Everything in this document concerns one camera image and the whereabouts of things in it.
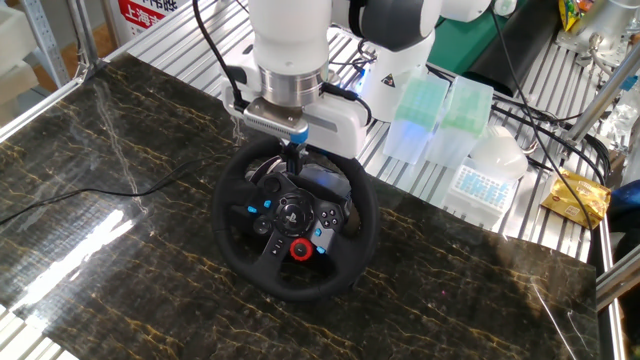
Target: warning sticker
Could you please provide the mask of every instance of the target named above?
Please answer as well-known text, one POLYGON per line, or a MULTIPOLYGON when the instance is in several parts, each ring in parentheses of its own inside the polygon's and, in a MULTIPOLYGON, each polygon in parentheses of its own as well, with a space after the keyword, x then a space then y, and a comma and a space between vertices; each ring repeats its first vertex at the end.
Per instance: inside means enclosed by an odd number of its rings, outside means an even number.
POLYGON ((119 0, 118 4, 127 21, 143 29, 148 29, 165 16, 131 0, 119 0))
POLYGON ((396 87, 396 82, 393 81, 393 74, 389 74, 386 78, 382 79, 382 83, 393 88, 396 87))

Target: black steering wheel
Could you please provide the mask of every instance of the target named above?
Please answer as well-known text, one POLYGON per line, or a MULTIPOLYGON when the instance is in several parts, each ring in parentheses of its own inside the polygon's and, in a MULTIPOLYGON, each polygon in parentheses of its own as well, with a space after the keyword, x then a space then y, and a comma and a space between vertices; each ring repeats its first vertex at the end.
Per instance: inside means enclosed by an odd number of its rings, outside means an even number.
POLYGON ((213 197, 216 243, 231 270, 281 300, 314 301, 345 292, 365 271, 378 242, 380 213, 373 184, 357 160, 321 154, 342 171, 352 189, 360 229, 357 235, 346 237, 341 234, 346 222, 344 208, 314 196, 304 188, 304 182, 294 183, 292 174, 268 174, 257 184, 246 180, 246 170, 253 161, 282 153, 281 142, 266 137, 244 146, 232 158, 213 197), (232 207, 241 208, 250 217, 255 237, 268 237, 255 261, 244 255, 231 233, 232 207), (285 260, 303 263, 311 257, 328 257, 334 273, 306 287, 293 286, 282 278, 280 269, 285 260))

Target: red button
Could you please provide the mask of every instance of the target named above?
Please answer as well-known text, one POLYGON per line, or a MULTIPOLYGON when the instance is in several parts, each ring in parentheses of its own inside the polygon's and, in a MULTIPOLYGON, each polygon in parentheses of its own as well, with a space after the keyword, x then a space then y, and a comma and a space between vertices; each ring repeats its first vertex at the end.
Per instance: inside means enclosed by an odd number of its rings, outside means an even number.
POLYGON ((311 242, 309 240, 305 238, 299 238, 291 243, 289 253, 294 259, 298 261, 309 260, 309 258, 313 254, 313 246, 311 246, 311 242))

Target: black marble surface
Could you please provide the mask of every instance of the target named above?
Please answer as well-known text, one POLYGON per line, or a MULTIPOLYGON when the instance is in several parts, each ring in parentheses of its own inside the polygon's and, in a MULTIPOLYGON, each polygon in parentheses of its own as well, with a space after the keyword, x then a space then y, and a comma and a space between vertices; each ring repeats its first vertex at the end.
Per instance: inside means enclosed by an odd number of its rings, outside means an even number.
POLYGON ((80 359, 596 359, 595 272, 377 183, 358 288, 314 305, 257 291, 213 244, 210 198, 239 134, 213 98, 123 57, 0 144, 0 304, 80 359))

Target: cable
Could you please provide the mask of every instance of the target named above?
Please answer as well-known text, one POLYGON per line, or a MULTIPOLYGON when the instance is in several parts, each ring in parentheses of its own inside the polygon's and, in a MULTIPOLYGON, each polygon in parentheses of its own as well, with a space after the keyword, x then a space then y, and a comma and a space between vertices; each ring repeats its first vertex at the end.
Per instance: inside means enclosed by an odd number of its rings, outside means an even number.
POLYGON ((598 53, 596 53, 595 49, 589 50, 589 54, 593 58, 593 63, 596 64, 605 74, 609 75, 609 77, 613 76, 613 71, 609 69, 598 57, 598 53))
POLYGON ((356 99, 357 102, 359 102, 365 110, 367 110, 367 125, 369 126, 369 124, 371 124, 371 121, 373 120, 373 113, 371 112, 371 108, 369 107, 369 104, 367 104, 364 100, 362 100, 362 98, 357 98, 356 99))
POLYGON ((369 124, 371 124, 371 121, 373 121, 373 114, 371 112, 371 108, 369 107, 369 104, 367 104, 364 100, 362 100, 356 92, 345 90, 331 83, 323 83, 322 88, 320 89, 320 92, 321 93, 326 92, 331 95, 340 96, 349 101, 359 102, 365 108, 365 110, 367 110, 366 126, 369 126, 369 124))
MULTIPOLYGON (((427 64, 427 68, 429 69, 430 72, 432 72, 437 77, 439 77, 441 79, 444 79, 444 80, 447 80, 450 83, 452 82, 451 79, 449 78, 449 76, 447 74, 442 73, 440 70, 430 66, 429 64, 427 64)), ((506 102, 506 103, 509 103, 509 104, 512 104, 512 105, 516 105, 516 106, 518 106, 520 108, 524 108, 524 104, 523 103, 520 103, 520 102, 517 102, 517 101, 513 101, 511 99, 502 98, 502 97, 499 97, 499 96, 494 96, 494 99, 498 100, 498 101, 503 101, 503 102, 506 102)), ((528 121, 528 120, 526 120, 526 119, 524 119, 524 118, 522 118, 522 117, 520 117, 520 116, 518 116, 516 114, 510 113, 510 112, 508 112, 508 111, 506 111, 504 109, 501 109, 501 108, 499 108, 499 107, 497 107, 495 105, 492 105, 491 108, 494 111, 496 111, 496 112, 498 112, 498 113, 500 113, 502 115, 508 116, 508 117, 510 117, 510 118, 512 118, 512 119, 514 119, 516 121, 519 121, 519 122, 527 125, 527 126, 532 126, 532 127, 536 126, 537 129, 539 131, 541 131, 543 134, 547 135, 548 137, 550 137, 554 141, 560 143, 561 145, 563 145, 564 147, 569 149, 571 152, 573 152, 576 155, 578 155, 582 160, 584 160, 587 163, 587 165, 589 165, 589 167, 591 167, 593 169, 593 171, 596 174, 596 176, 598 177, 600 183, 602 185, 605 184, 606 177, 602 175, 602 173, 600 172, 600 169, 593 163, 593 161, 591 161, 591 159, 589 159, 589 157, 587 157, 580 150, 578 150, 574 146, 568 144, 562 138, 556 136, 554 133, 548 131, 547 129, 539 127, 538 125, 534 125, 531 121, 528 121)), ((537 110, 537 109, 531 109, 531 110, 534 111, 534 112, 538 111, 538 113, 540 114, 541 118, 544 117, 544 116, 550 116, 551 115, 551 114, 545 115, 541 110, 537 110)), ((558 119, 558 121, 571 120, 571 119, 577 118, 577 117, 579 117, 581 115, 582 114, 578 114, 578 115, 574 115, 574 116, 571 116, 571 117, 568 117, 568 118, 558 119)), ((572 125, 571 124, 563 124, 561 126, 568 130, 568 129, 571 129, 572 125)), ((605 174, 609 174, 611 172, 611 161, 609 160, 609 150, 606 148, 606 146, 604 146, 604 144, 602 142, 600 142, 600 140, 596 139, 595 137, 593 137, 591 135, 587 134, 587 136, 585 136, 585 140, 587 141, 587 143, 589 145, 591 145, 594 148, 594 150, 598 154, 599 158, 602 159, 603 167, 605 169, 605 174)))
POLYGON ((437 29, 440 27, 440 25, 444 24, 444 22, 447 21, 447 19, 442 18, 440 21, 438 21, 438 23, 436 24, 436 27, 434 27, 434 29, 437 29))
MULTIPOLYGON (((501 96, 497 96, 494 95, 493 96, 494 100, 497 101, 501 101, 501 102, 505 102, 507 104, 511 104, 514 106, 519 107, 520 109, 524 109, 524 104, 518 101, 514 101, 511 99, 507 99, 501 96)), ((577 114, 577 115, 573 115, 573 116, 569 116, 569 117, 565 117, 565 118, 561 118, 559 119, 557 116, 555 116, 554 114, 548 112, 548 111, 543 111, 543 110, 538 110, 536 108, 530 108, 531 111, 535 114, 537 114, 537 116, 534 116, 533 118, 536 120, 540 120, 540 121, 546 121, 546 122, 564 122, 564 121, 569 121, 569 120, 573 120, 573 119, 577 119, 580 116, 582 116, 582 113, 577 114)))
POLYGON ((602 185, 605 184, 605 177, 602 175, 602 173, 600 172, 600 169, 598 169, 598 167, 596 166, 596 164, 593 163, 593 161, 591 161, 591 159, 589 159, 589 157, 587 155, 585 155, 582 151, 578 150, 577 148, 575 148, 574 146, 572 146, 571 144, 567 143, 566 141, 564 141, 564 139, 556 136, 556 134, 552 133, 551 131, 545 129, 545 128, 541 128, 538 125, 532 125, 531 121, 526 120, 518 115, 512 114, 504 109, 501 109, 497 106, 492 106, 491 107, 492 110, 499 112, 500 114, 503 114, 505 116, 508 116, 516 121, 519 121, 525 125, 528 126, 535 126, 536 129, 540 132, 542 132, 543 134, 547 135, 549 138, 551 138, 552 140, 558 142, 560 145, 566 147, 567 149, 569 149, 569 151, 575 153, 576 155, 578 155, 582 160, 584 160, 587 165, 589 165, 589 167, 591 169, 593 169, 593 172, 596 174, 596 176, 598 177, 598 180, 600 181, 600 183, 602 185))
POLYGON ((338 63, 338 62, 330 61, 329 64, 338 65, 338 66, 346 66, 346 65, 356 66, 356 65, 367 65, 367 64, 370 64, 370 63, 372 63, 374 61, 376 61, 376 59, 366 60, 366 59, 358 58, 358 59, 355 59, 355 60, 353 60, 351 62, 348 62, 348 63, 338 63))
MULTIPOLYGON (((232 146, 230 148, 227 148, 226 150, 223 151, 223 153, 226 153, 229 150, 235 149, 237 148, 237 146, 232 146)), ((39 201, 37 203, 31 204, 29 206, 27 206, 26 208, 18 211, 17 213, 14 213, 13 215, 0 220, 0 226, 5 225, 6 223, 8 223, 9 221, 17 218, 18 216, 31 211, 33 209, 37 209, 39 207, 43 207, 43 206, 47 206, 47 205, 51 205, 51 204, 55 204, 57 202, 60 202, 62 200, 66 200, 69 199, 71 197, 74 197, 76 195, 80 195, 82 193, 86 193, 86 192, 95 192, 95 193, 100 193, 100 194, 105 194, 105 195, 113 195, 113 196, 120 196, 120 197, 143 197, 143 196, 147 196, 147 195, 151 195, 153 193, 155 193, 158 190, 161 190, 165 187, 167 187, 168 185, 174 183, 175 181, 179 180, 180 177, 176 177, 171 179, 172 177, 174 177, 175 175, 178 175, 180 173, 183 173, 184 171, 186 171, 188 168, 190 168, 192 165, 197 164, 197 163, 202 163, 206 160, 209 159, 213 159, 217 156, 220 156, 221 154, 218 153, 216 155, 212 155, 212 156, 207 156, 204 158, 200 158, 197 160, 192 160, 189 162, 186 162, 180 166, 178 166, 177 168, 175 168, 175 170, 173 170, 172 172, 170 172, 169 174, 167 174, 165 177, 163 177, 162 179, 160 179, 158 182, 156 182, 152 187, 149 188, 149 190, 143 192, 143 193, 120 193, 120 192, 116 192, 116 191, 109 191, 109 190, 100 190, 100 189, 94 189, 94 188, 85 188, 85 189, 79 189, 79 190, 74 190, 71 192, 68 192, 66 194, 61 194, 61 195, 57 195, 42 201, 39 201)))
POLYGON ((227 79, 229 79, 229 83, 231 83, 231 88, 233 89, 233 98, 234 98, 233 105, 237 111, 243 112, 244 109, 247 108, 249 103, 242 99, 242 93, 238 88, 236 79, 234 79, 234 77, 231 76, 231 72, 229 71, 229 67, 227 66, 227 63, 224 61, 222 54, 220 54, 220 51, 218 51, 218 47, 216 47, 216 44, 211 39, 211 36, 209 35, 207 28, 204 26, 204 23, 202 22, 202 17, 200 16, 200 8, 198 7, 198 0, 193 0, 192 4, 193 4, 193 15, 196 18, 196 22, 198 23, 200 32, 202 32, 202 36, 209 44, 209 47, 211 48, 211 51, 213 51, 213 54, 216 56, 216 59, 218 59, 218 63, 220 63, 220 67, 222 67, 222 71, 227 76, 227 79))
POLYGON ((530 165, 535 166, 537 168, 544 169, 544 170, 547 170, 547 171, 553 171, 552 168, 548 167, 547 165, 544 165, 543 163, 541 163, 540 161, 538 161, 536 159, 527 157, 527 161, 529 162, 530 165))
POLYGON ((246 7, 244 7, 244 5, 242 5, 242 3, 240 2, 240 0, 236 0, 236 3, 238 5, 240 5, 240 7, 242 8, 242 10, 244 10, 244 12, 246 12, 247 14, 249 13, 249 10, 247 10, 246 7))
POLYGON ((549 159, 549 163, 551 164, 551 167, 553 168, 553 170, 560 177, 560 179, 562 180, 564 185, 567 187, 569 192, 571 192, 571 195, 576 199, 576 201, 578 202, 578 205, 580 205, 580 209, 582 209, 583 214, 585 216, 585 219, 587 220, 587 225, 589 227, 589 231, 591 232, 591 238, 595 239, 595 236, 593 234, 593 225, 591 224, 591 219, 589 218, 589 212, 587 211, 587 208, 582 203, 582 200, 580 200, 580 197, 578 196, 578 194, 576 194, 576 192, 571 188, 571 186, 569 185, 569 182, 567 181, 567 179, 565 179, 564 176, 562 176, 562 173, 560 172, 560 169, 558 168, 558 165, 556 165, 556 163, 553 161, 553 159, 549 155, 549 151, 547 150, 547 148, 544 146, 544 143, 542 142, 542 138, 540 136, 540 133, 538 132, 538 127, 533 122, 533 116, 531 116, 531 108, 529 108, 529 104, 527 103, 527 98, 526 98, 526 96, 524 96, 524 92, 522 91, 522 88, 520 87, 520 83, 518 81, 518 77, 516 76, 516 72, 513 69, 513 64, 511 63, 511 57, 509 56, 509 50, 507 49, 507 43, 504 40, 504 36, 502 34, 502 30, 500 29, 500 24, 498 24, 498 18, 496 17, 496 13, 493 11, 493 7, 492 6, 489 7, 489 12, 491 13, 491 17, 493 18, 493 24, 495 25, 496 31, 498 32, 498 37, 500 38, 500 43, 502 43, 502 48, 504 50, 504 56, 507 59, 507 64, 509 65, 509 71, 511 72, 511 77, 513 78, 513 81, 516 84, 516 88, 517 88, 518 92, 520 93, 520 97, 522 98, 522 103, 525 106, 526 113, 527 113, 527 115, 529 115, 529 118, 531 118, 531 125, 532 125, 532 128, 533 128, 533 132, 534 132, 534 134, 536 136, 536 139, 538 140, 540 148, 544 152, 545 157, 549 159))

